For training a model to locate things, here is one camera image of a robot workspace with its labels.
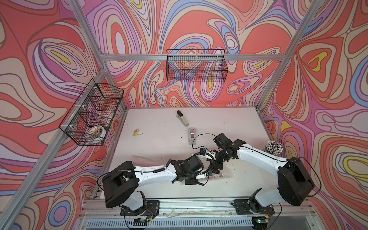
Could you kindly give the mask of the clear bubble wrap sheet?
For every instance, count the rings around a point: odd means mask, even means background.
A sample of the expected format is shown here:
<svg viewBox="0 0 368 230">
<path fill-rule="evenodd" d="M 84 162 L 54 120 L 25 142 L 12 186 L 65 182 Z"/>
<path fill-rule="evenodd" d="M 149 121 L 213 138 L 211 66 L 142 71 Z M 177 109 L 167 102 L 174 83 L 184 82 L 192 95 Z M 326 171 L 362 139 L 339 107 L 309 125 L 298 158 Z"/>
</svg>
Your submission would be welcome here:
<svg viewBox="0 0 368 230">
<path fill-rule="evenodd" d="M 133 160 L 133 163 L 135 165 L 141 166 L 141 167 L 162 167 L 163 165 L 166 165 L 169 159 L 167 158 L 135 158 Z"/>
</svg>

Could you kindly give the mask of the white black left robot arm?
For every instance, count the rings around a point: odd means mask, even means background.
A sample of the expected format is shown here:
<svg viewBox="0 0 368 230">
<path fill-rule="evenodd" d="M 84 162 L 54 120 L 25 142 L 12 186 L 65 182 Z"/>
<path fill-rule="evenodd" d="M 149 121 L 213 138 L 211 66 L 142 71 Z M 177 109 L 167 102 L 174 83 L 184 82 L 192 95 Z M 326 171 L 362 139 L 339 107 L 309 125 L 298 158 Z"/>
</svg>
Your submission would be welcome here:
<svg viewBox="0 0 368 230">
<path fill-rule="evenodd" d="M 102 179 L 105 206 L 110 209 L 122 205 L 131 211 L 146 206 L 141 187 L 159 183 L 185 182 L 204 186 L 199 177 L 219 174 L 223 169 L 223 160 L 216 160 L 207 152 L 196 153 L 185 160 L 169 160 L 161 166 L 134 166 L 132 161 L 119 165 L 105 173 Z"/>
</svg>

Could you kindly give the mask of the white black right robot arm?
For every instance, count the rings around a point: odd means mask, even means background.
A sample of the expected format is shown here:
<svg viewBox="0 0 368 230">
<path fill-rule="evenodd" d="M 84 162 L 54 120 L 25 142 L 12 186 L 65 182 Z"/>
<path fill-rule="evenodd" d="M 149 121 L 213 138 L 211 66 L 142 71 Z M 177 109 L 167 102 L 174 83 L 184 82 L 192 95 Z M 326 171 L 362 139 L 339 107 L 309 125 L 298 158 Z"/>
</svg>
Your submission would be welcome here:
<svg viewBox="0 0 368 230">
<path fill-rule="evenodd" d="M 310 174 L 298 158 L 286 159 L 274 156 L 254 148 L 245 141 L 239 139 L 231 141 L 224 133 L 217 135 L 213 141 L 219 149 L 215 152 L 214 172 L 221 170 L 224 162 L 237 159 L 249 162 L 277 179 L 277 185 L 266 189 L 260 188 L 249 197 L 248 207 L 254 214 L 276 203 L 287 202 L 298 207 L 315 187 Z"/>
</svg>

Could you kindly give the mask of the cup of pens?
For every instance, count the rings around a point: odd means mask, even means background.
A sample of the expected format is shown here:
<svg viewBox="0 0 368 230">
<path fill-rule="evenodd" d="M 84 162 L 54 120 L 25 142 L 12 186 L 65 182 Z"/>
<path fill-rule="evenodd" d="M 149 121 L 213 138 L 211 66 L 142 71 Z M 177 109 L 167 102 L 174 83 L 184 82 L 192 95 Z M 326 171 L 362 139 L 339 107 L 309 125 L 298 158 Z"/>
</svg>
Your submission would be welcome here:
<svg viewBox="0 0 368 230">
<path fill-rule="evenodd" d="M 267 144 L 265 145 L 264 151 L 274 155 L 274 156 L 281 156 L 282 152 L 283 152 L 284 148 L 282 146 L 281 143 L 278 143 L 274 140 L 270 140 L 267 142 Z"/>
</svg>

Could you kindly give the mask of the yellow binder clip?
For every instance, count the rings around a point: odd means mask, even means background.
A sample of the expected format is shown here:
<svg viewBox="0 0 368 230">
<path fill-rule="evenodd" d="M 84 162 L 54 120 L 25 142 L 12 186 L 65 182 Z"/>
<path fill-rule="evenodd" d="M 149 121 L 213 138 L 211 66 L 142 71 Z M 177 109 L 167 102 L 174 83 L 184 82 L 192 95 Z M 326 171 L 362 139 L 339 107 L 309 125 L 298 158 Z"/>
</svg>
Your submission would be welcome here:
<svg viewBox="0 0 368 230">
<path fill-rule="evenodd" d="M 138 128 L 134 130 L 134 132 L 133 132 L 134 137 L 141 136 L 141 135 L 143 135 L 143 133 L 140 132 L 140 130 Z"/>
</svg>

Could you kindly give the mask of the patterned bowl in basket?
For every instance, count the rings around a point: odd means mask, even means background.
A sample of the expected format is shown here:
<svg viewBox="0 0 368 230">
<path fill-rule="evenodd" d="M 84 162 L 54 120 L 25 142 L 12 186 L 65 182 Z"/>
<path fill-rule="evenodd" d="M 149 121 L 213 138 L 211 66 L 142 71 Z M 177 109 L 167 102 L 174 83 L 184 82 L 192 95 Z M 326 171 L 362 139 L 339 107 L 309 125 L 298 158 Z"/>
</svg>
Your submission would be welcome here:
<svg viewBox="0 0 368 230">
<path fill-rule="evenodd" d="M 86 140 L 91 143 L 102 142 L 106 136 L 106 129 L 102 126 L 94 126 L 86 133 Z"/>
</svg>

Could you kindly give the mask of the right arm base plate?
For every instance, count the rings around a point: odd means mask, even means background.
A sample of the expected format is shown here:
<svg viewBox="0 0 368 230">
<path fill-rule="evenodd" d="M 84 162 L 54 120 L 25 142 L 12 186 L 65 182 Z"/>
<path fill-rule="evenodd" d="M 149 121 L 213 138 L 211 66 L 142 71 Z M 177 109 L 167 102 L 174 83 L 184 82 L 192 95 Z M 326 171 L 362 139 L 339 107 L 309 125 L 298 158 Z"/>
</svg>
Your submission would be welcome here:
<svg viewBox="0 0 368 230">
<path fill-rule="evenodd" d="M 271 206 L 263 207 L 257 203 L 256 200 L 249 199 L 235 199 L 231 202 L 231 205 L 235 208 L 237 215 L 274 215 L 274 208 Z"/>
</svg>

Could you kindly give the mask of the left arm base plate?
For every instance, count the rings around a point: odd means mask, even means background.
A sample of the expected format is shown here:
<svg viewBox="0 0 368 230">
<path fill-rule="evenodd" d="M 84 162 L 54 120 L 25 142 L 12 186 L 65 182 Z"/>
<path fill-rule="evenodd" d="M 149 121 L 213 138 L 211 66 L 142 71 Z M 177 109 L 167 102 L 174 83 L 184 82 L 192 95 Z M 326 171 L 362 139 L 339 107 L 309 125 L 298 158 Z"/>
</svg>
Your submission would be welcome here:
<svg viewBox="0 0 368 230">
<path fill-rule="evenodd" d="M 160 200 L 148 200 L 143 207 L 138 210 L 131 211 L 129 208 L 122 206 L 120 215 L 130 217 L 130 216 L 158 216 L 160 209 Z"/>
</svg>

